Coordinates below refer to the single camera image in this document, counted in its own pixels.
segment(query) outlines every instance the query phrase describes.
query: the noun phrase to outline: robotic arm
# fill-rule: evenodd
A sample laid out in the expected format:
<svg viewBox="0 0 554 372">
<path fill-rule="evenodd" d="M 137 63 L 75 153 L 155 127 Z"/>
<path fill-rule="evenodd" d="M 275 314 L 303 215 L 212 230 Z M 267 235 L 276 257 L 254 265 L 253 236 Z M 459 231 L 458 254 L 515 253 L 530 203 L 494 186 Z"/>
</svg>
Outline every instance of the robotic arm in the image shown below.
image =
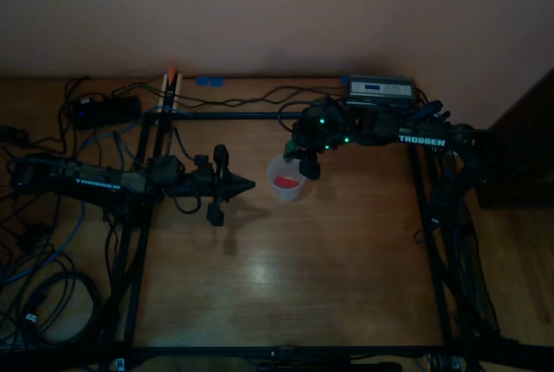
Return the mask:
<svg viewBox="0 0 554 372">
<path fill-rule="evenodd" d="M 200 208 L 200 197 L 212 198 L 208 206 L 208 221 L 214 226 L 223 224 L 222 201 L 252 189 L 255 182 L 229 171 L 229 153 L 224 145 L 214 149 L 216 170 L 208 156 L 195 156 L 196 170 L 185 172 L 184 165 L 175 157 L 157 157 L 132 171 L 83 164 L 76 160 L 58 158 L 50 154 L 35 154 L 16 159 L 11 178 L 15 192 L 40 194 L 53 192 L 109 209 L 124 209 L 128 200 L 144 203 L 161 202 L 165 195 L 195 197 Z"/>
<path fill-rule="evenodd" d="M 464 168 L 443 193 L 443 199 L 457 200 L 482 180 L 503 173 L 503 154 L 499 140 L 487 131 L 469 125 L 451 125 L 449 112 L 441 113 L 442 103 L 433 101 L 423 108 L 394 107 L 378 103 L 372 106 L 348 105 L 340 99 L 318 99 L 289 129 L 284 158 L 299 159 L 300 173 L 319 179 L 317 155 L 338 147 L 358 143 L 365 146 L 390 143 L 422 144 L 435 155 L 458 153 Z"/>
</svg>

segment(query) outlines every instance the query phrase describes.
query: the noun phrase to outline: wooden table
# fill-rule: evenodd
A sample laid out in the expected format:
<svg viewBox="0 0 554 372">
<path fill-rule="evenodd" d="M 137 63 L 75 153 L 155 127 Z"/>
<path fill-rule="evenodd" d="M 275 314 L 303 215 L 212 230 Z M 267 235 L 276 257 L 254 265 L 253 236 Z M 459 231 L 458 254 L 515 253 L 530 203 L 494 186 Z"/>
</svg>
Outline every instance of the wooden table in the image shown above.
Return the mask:
<svg viewBox="0 0 554 372">
<path fill-rule="evenodd" d="M 77 93 L 109 93 L 135 80 L 90 80 Z M 0 81 L 0 123 L 25 128 L 31 138 L 56 135 L 63 84 L 64 80 Z M 160 81 L 152 85 L 159 87 Z M 254 98 L 279 85 L 329 87 L 339 82 L 235 79 L 212 88 L 185 80 L 181 94 L 215 100 Z M 144 95 L 143 110 L 157 104 L 144 91 L 136 93 Z M 296 99 L 314 97 L 303 93 Z M 276 109 L 259 103 L 231 111 Z M 211 106 L 201 111 L 229 109 Z M 330 151 L 319 160 L 321 179 L 307 183 L 297 202 L 286 203 L 274 198 L 266 179 L 269 160 L 282 153 L 290 138 L 277 122 L 184 121 L 176 126 L 190 154 L 211 156 L 216 144 L 225 144 L 229 169 L 256 181 L 256 188 L 224 204 L 222 228 L 206 221 L 205 204 L 191 216 L 179 213 L 167 198 L 156 205 L 134 345 L 441 343 L 427 255 L 412 241 L 420 220 L 406 146 L 347 145 Z M 79 132 L 79 140 L 88 134 Z M 138 130 L 123 136 L 132 150 L 138 138 Z M 103 165 L 117 165 L 113 140 L 101 145 Z M 192 170 L 177 144 L 171 154 Z M 96 164 L 97 146 L 88 147 L 80 159 Z M 6 183 L 3 174 L 2 184 Z M 45 218 L 52 197 L 37 205 Z M 189 199 L 182 202 L 184 208 L 192 204 Z M 79 209 L 77 201 L 63 200 L 57 243 L 72 229 Z M 103 256 L 107 230 L 100 210 L 87 205 L 85 222 L 67 248 L 77 269 L 95 280 L 103 298 L 109 294 Z M 77 293 L 52 333 L 68 333 L 70 324 L 79 323 L 76 318 L 86 319 L 89 305 L 84 293 Z"/>
</svg>

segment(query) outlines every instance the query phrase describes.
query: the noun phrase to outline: red object in cup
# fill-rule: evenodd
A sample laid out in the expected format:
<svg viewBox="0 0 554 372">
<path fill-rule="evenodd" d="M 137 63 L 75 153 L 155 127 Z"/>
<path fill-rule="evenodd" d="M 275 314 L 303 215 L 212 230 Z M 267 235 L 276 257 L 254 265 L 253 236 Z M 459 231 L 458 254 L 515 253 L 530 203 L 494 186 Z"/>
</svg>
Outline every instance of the red object in cup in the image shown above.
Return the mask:
<svg viewBox="0 0 554 372">
<path fill-rule="evenodd" d="M 292 189 L 292 188 L 295 188 L 296 186 L 298 186 L 300 184 L 300 182 L 298 180 L 289 179 L 287 177 L 277 176 L 274 179 L 274 184 L 278 188 Z"/>
</svg>

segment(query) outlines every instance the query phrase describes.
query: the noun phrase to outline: white plastic cup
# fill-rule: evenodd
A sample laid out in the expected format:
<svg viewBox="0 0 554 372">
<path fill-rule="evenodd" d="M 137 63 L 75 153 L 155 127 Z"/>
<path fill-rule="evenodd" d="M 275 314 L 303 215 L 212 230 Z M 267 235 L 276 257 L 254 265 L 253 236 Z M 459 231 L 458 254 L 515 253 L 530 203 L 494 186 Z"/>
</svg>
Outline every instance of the white plastic cup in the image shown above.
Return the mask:
<svg viewBox="0 0 554 372">
<path fill-rule="evenodd" d="M 269 166 L 267 167 L 267 179 L 269 179 L 271 186 L 274 188 L 275 195 L 279 200 L 290 202 L 300 196 L 300 190 L 306 178 L 300 174 L 299 166 L 300 160 L 293 160 L 291 163 L 285 163 L 283 156 L 274 157 L 271 162 L 269 162 Z M 294 179 L 299 182 L 299 184 L 291 189 L 276 186 L 274 180 L 278 176 Z"/>
</svg>

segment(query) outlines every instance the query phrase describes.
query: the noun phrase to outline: beige wall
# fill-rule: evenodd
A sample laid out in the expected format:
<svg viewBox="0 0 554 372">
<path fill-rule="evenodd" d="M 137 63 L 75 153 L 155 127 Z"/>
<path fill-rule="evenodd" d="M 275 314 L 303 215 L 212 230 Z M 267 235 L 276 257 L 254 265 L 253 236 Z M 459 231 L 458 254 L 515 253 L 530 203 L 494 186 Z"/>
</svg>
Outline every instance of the beige wall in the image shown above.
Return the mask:
<svg viewBox="0 0 554 372">
<path fill-rule="evenodd" d="M 377 72 L 488 125 L 553 64 L 554 0 L 0 0 L 1 75 Z"/>
</svg>

